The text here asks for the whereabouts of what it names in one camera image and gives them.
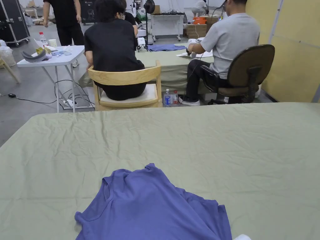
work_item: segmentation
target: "chair backrest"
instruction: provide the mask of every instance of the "chair backrest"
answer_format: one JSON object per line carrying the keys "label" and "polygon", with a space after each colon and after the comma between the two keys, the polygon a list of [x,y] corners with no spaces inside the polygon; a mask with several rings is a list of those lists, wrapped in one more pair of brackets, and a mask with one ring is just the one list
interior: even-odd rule
{"label": "chair backrest", "polygon": [[139,83],[147,83],[156,79],[161,74],[160,62],[156,62],[156,67],[146,68],[130,72],[101,72],[93,70],[93,66],[88,69],[89,77],[97,83],[103,85],[124,86]]}
{"label": "chair backrest", "polygon": [[268,76],[273,59],[275,47],[273,45],[259,45],[241,52],[231,63],[228,72],[228,82],[234,87],[249,86],[249,71],[258,68],[255,84],[261,84]]}

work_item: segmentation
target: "black t-shirt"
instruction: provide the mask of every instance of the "black t-shirt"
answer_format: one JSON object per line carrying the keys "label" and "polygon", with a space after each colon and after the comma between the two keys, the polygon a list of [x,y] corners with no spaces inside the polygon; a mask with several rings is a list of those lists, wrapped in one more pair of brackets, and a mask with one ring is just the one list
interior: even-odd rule
{"label": "black t-shirt", "polygon": [[100,22],[84,34],[85,51],[92,51],[97,71],[136,71],[144,65],[135,56],[135,36],[132,25],[122,19]]}
{"label": "black t-shirt", "polygon": [[135,21],[133,15],[129,12],[125,12],[125,20],[128,21],[129,23],[131,23],[133,26],[136,25],[136,21]]}
{"label": "black t-shirt", "polygon": [[43,0],[51,4],[57,27],[76,25],[77,13],[74,0]]}

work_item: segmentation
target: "black chair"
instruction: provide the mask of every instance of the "black chair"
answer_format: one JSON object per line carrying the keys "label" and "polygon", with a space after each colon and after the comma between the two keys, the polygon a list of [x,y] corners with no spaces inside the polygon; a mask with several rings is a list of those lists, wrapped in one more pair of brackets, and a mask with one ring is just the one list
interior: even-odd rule
{"label": "black chair", "polygon": [[[212,71],[207,66],[201,66],[209,73],[203,79],[204,85],[211,91],[225,97],[229,97],[229,104],[251,103],[255,98],[255,93],[259,90],[259,85],[268,76],[273,59],[275,47],[269,44],[248,48],[240,53],[231,63],[228,72],[230,88],[219,88],[219,74]],[[211,100],[208,105],[225,104],[223,100]]]}

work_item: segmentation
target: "chair seat cushion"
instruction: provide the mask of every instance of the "chair seat cushion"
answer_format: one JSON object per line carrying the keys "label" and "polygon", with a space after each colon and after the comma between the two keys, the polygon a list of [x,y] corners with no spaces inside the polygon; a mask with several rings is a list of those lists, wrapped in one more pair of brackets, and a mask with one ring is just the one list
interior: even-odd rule
{"label": "chair seat cushion", "polygon": [[[255,91],[259,90],[259,85],[255,86]],[[237,97],[237,96],[244,96],[247,95],[249,88],[247,87],[237,87],[237,88],[219,88],[219,93],[221,95],[227,97]]]}
{"label": "chair seat cushion", "polygon": [[107,97],[106,93],[103,91],[100,97],[100,102],[108,102],[108,103],[136,103],[136,102],[145,102],[157,99],[157,91],[155,84],[147,84],[143,93],[136,98],[129,98],[123,101],[112,100]]}

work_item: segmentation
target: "purple t-shirt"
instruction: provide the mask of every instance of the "purple t-shirt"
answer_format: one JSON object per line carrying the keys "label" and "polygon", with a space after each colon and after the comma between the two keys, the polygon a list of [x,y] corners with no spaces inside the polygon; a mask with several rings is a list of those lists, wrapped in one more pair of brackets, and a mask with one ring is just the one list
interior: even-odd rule
{"label": "purple t-shirt", "polygon": [[176,188],[154,164],[119,169],[75,219],[77,240],[232,240],[224,205]]}

